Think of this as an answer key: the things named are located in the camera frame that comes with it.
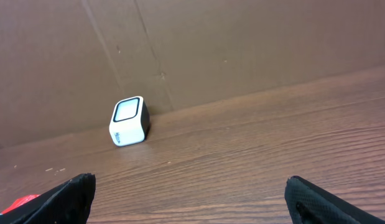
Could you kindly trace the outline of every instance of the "red object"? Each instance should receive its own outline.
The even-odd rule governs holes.
[[[39,195],[28,195],[22,198],[17,199],[10,207],[5,209],[4,211],[1,212],[1,215],[10,212],[11,210],[20,207],[21,205],[27,203],[28,201],[37,198]]]

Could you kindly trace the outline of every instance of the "logo on white cube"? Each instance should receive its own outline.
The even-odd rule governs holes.
[[[116,104],[109,133],[115,145],[127,146],[145,140],[149,125],[149,113],[144,99],[135,96]]]

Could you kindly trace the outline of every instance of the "beige wall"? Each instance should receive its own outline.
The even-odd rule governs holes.
[[[0,0],[0,147],[385,63],[385,0]]]

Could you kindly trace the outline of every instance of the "wooden surface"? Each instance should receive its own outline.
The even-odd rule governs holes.
[[[385,0],[0,0],[0,148],[385,64]]]
[[[83,172],[90,223],[291,223],[292,175],[385,220],[385,66],[158,115],[133,146],[105,127],[0,150],[0,211]]]

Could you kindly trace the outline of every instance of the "white cube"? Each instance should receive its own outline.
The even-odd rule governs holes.
[[[109,133],[117,146],[145,140],[149,130],[149,113],[144,99],[135,96],[119,101],[112,114]]]

